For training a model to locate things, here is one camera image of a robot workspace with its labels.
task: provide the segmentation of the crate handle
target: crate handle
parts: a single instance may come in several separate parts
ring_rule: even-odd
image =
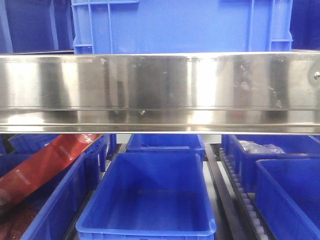
[[[190,149],[189,146],[149,146],[146,143],[142,143],[142,149],[168,149],[168,150],[183,150]]]
[[[119,0],[119,1],[109,1],[109,4],[138,4],[139,0]]]

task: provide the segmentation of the blue bin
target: blue bin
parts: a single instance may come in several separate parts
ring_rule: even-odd
[[[239,140],[253,141],[260,145],[274,144],[285,154],[252,154],[245,152]],[[313,136],[303,135],[230,135],[227,158],[238,174],[247,193],[254,193],[257,184],[256,161],[261,159],[319,158],[320,142]]]
[[[319,0],[294,0],[290,31],[294,49],[320,50]]]
[[[15,153],[36,153],[51,143],[59,134],[16,134],[9,138]]]
[[[71,0],[76,54],[290,51],[292,0]]]
[[[320,159],[257,162],[255,205],[277,240],[320,240]]]
[[[20,153],[0,155],[0,177],[31,156]],[[87,182],[90,172],[87,169],[93,167],[89,165],[98,168],[97,161],[87,162],[86,153],[81,154],[71,166],[25,199],[39,213],[23,234],[22,240],[63,238],[83,200],[93,190],[92,183]]]
[[[72,48],[70,0],[0,1],[0,53]]]
[[[192,153],[201,161],[205,157],[205,145],[199,134],[132,134],[127,153]]]
[[[81,240],[214,239],[199,156],[117,154],[76,229]]]

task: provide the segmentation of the metal frame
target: metal frame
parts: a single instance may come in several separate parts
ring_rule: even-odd
[[[0,133],[320,134],[320,52],[0,56]]]

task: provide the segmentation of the empty crate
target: empty crate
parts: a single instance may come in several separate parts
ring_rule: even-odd
[[[320,50],[319,0],[294,0],[290,30],[294,49]]]
[[[117,154],[76,229],[81,240],[214,239],[200,157]]]
[[[285,153],[249,153],[239,140],[252,141],[260,145],[274,144]],[[247,193],[255,192],[257,183],[256,161],[261,159],[300,159],[320,157],[320,142],[313,136],[303,135],[230,135],[227,138],[228,154],[234,172]]]
[[[199,134],[132,134],[126,145],[128,153],[192,153],[203,162],[204,141]]]
[[[76,54],[290,51],[292,0],[71,0]]]
[[[0,1],[0,53],[72,48],[70,0]]]
[[[255,204],[277,240],[320,240],[320,159],[257,162]]]

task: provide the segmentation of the reflective metal surface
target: reflective metal surface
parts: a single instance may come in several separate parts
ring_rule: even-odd
[[[320,134],[320,52],[0,56],[0,132]]]

